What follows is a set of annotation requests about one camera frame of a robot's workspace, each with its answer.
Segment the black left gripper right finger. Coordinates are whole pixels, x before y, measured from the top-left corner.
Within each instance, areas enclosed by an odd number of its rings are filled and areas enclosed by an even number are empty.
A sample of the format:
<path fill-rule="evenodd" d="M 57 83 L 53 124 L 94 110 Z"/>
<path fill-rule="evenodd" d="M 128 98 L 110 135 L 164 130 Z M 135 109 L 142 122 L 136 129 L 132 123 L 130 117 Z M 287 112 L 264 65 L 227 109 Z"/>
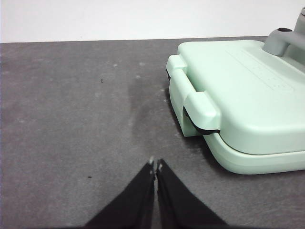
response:
<path fill-rule="evenodd" d="M 164 159 L 158 160 L 156 175 L 163 229 L 225 229 L 229 227 L 186 187 Z"/>

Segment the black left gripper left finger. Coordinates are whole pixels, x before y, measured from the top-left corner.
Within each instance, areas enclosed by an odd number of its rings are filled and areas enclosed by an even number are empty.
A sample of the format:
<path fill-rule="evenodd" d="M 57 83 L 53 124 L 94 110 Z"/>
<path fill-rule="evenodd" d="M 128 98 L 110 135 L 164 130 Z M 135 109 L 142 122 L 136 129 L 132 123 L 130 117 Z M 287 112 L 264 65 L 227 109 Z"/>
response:
<path fill-rule="evenodd" d="M 87 229 L 150 229 L 154 203 L 154 161 L 150 158 L 127 187 L 85 224 Z"/>

